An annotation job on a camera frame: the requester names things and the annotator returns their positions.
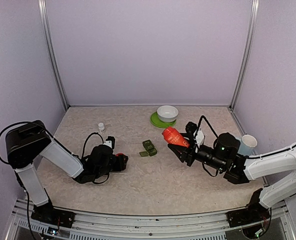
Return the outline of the red cylindrical container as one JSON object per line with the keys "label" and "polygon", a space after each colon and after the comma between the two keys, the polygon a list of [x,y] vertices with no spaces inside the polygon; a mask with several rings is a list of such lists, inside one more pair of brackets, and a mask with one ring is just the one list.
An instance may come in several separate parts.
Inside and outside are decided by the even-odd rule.
{"label": "red cylindrical container", "polygon": [[169,126],[162,132],[164,140],[168,144],[178,145],[188,148],[189,142],[173,127]]}

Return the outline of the small white pill bottle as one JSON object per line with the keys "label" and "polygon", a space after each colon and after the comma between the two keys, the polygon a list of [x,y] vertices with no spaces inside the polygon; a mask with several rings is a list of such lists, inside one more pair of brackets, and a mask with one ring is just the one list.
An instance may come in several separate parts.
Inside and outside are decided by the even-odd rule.
{"label": "small white pill bottle", "polygon": [[103,122],[100,122],[100,123],[98,124],[98,130],[99,130],[99,132],[100,132],[101,134],[105,131],[105,125],[104,125]]}

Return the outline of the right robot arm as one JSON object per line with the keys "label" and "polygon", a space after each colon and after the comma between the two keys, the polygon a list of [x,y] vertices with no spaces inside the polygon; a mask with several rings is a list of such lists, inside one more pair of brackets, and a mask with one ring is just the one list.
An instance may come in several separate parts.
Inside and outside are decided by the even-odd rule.
{"label": "right robot arm", "polygon": [[249,183],[263,176],[281,172],[290,173],[276,183],[256,190],[244,210],[244,218],[254,222],[264,210],[296,194],[296,143],[266,154],[245,156],[238,154],[240,141],[230,133],[222,133],[213,147],[194,141],[189,147],[168,144],[178,159],[191,166],[199,161],[203,166],[223,174],[224,178],[235,185]]}

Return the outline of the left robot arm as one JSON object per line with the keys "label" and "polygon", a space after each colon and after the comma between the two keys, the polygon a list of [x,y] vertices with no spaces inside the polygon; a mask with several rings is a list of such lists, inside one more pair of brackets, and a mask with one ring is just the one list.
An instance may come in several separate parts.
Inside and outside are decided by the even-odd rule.
{"label": "left robot arm", "polygon": [[58,211],[37,175],[35,158],[42,157],[50,161],[79,184],[97,185],[97,179],[108,177],[111,172],[122,172],[127,167],[128,156],[114,154],[113,136],[102,139],[101,144],[95,146],[89,155],[78,156],[59,142],[40,120],[14,123],[5,131],[7,164],[14,169],[38,214],[49,223],[58,218]]}

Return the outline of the white ceramic bowl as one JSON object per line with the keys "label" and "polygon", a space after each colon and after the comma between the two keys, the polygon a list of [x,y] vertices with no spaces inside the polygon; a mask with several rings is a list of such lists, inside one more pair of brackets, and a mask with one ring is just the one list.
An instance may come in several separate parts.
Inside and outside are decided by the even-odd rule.
{"label": "white ceramic bowl", "polygon": [[179,115],[179,110],[172,105],[162,105],[156,112],[158,118],[166,123],[174,122]]}

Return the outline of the green plate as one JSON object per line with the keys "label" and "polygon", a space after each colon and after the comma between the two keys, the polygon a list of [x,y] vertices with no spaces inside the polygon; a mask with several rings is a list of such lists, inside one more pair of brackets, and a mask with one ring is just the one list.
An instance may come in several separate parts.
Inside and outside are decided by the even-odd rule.
{"label": "green plate", "polygon": [[159,119],[158,113],[156,111],[151,114],[151,116],[150,116],[150,122],[155,127],[163,128],[163,129],[166,129],[168,127],[172,127],[172,126],[174,126],[176,124],[176,120],[174,120],[172,122],[164,122],[164,121],[161,121]]}

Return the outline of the light blue mug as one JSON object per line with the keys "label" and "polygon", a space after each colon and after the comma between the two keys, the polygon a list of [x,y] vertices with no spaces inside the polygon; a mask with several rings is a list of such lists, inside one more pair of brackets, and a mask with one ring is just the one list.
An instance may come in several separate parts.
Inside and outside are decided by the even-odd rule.
{"label": "light blue mug", "polygon": [[243,156],[250,156],[258,144],[257,139],[249,134],[243,135],[239,141],[240,146],[237,153]]}

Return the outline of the front aluminium rail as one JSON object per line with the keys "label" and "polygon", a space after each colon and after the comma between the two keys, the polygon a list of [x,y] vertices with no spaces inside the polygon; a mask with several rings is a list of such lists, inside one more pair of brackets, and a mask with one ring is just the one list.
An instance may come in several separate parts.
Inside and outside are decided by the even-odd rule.
{"label": "front aluminium rail", "polygon": [[272,208],[267,220],[231,226],[228,210],[188,214],[116,214],[69,208],[71,227],[27,220],[33,204],[18,199],[10,214],[4,240],[244,240],[253,227],[267,227],[260,240],[296,240],[285,202]]}

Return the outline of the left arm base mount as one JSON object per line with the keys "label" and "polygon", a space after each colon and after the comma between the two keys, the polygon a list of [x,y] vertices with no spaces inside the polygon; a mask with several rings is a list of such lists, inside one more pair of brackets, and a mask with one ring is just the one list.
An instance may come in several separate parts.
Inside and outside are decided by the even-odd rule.
{"label": "left arm base mount", "polygon": [[47,192],[46,196],[48,197],[48,202],[39,206],[33,205],[31,218],[42,223],[57,226],[58,228],[71,229],[76,214],[72,211],[55,208]]}

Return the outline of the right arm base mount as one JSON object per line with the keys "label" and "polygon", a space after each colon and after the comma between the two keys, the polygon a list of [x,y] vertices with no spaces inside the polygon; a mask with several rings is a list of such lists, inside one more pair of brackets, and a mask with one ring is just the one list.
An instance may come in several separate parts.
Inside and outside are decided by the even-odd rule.
{"label": "right arm base mount", "polygon": [[252,194],[245,208],[226,213],[230,228],[256,223],[263,221],[264,218],[269,219],[271,217],[270,209],[260,204],[260,193],[262,190],[263,188],[260,188]]}

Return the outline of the right aluminium frame post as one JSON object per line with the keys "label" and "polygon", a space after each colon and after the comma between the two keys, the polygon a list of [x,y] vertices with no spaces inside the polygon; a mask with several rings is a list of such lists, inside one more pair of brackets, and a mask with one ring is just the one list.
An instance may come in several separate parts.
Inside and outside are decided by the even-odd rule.
{"label": "right aluminium frame post", "polygon": [[230,110],[233,112],[237,106],[237,102],[241,93],[242,85],[244,82],[249,58],[251,55],[251,48],[253,43],[253,38],[256,30],[256,23],[258,18],[258,12],[259,12],[259,0],[253,0],[251,2],[251,11],[250,11],[250,18],[249,18],[249,24],[248,24],[248,30],[247,30],[247,36],[246,36],[246,42],[245,47],[241,59],[241,65],[238,72],[238,78],[237,83],[233,92],[233,96],[229,105]]}

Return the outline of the aluminium frame post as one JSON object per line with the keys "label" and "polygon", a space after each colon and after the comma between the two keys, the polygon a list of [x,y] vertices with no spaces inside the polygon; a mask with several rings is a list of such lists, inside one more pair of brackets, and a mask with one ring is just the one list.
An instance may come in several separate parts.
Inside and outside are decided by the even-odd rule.
{"label": "aluminium frame post", "polygon": [[59,67],[58,67],[58,63],[55,55],[46,1],[39,0],[38,8],[39,8],[40,19],[43,27],[44,36],[45,36],[45,43],[46,43],[46,47],[47,47],[47,51],[50,59],[50,64],[51,64],[53,75],[54,75],[55,84],[56,84],[63,108],[65,111],[67,111],[70,105],[69,105],[69,101],[64,89],[62,79],[61,79],[61,75],[60,75],[60,71],[59,71]]}
{"label": "aluminium frame post", "polygon": [[229,105],[230,110],[233,112],[237,106],[237,102],[241,93],[242,85],[244,82],[249,58],[251,55],[251,48],[253,43],[253,38],[256,30],[256,23],[258,18],[258,12],[259,12],[259,0],[253,0],[251,2],[251,11],[250,11],[250,18],[249,18],[249,24],[248,24],[248,30],[247,30],[247,36],[246,36],[246,42],[245,47],[241,59],[241,65],[238,72],[238,78],[237,83],[233,92],[233,96]]}

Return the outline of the left aluminium frame post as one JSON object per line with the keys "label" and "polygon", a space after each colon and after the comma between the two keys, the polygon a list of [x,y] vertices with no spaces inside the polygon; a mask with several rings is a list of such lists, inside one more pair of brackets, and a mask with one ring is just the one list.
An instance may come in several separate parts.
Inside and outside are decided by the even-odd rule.
{"label": "left aluminium frame post", "polygon": [[70,105],[69,105],[69,101],[64,89],[62,79],[61,79],[61,75],[60,75],[60,71],[59,71],[59,67],[58,67],[58,63],[55,55],[46,1],[39,0],[38,8],[39,8],[40,19],[43,27],[44,36],[45,36],[45,43],[46,43],[46,47],[47,47],[47,51],[50,59],[50,64],[51,64],[53,75],[54,75],[55,84],[56,84],[63,108],[65,111],[67,111]]}

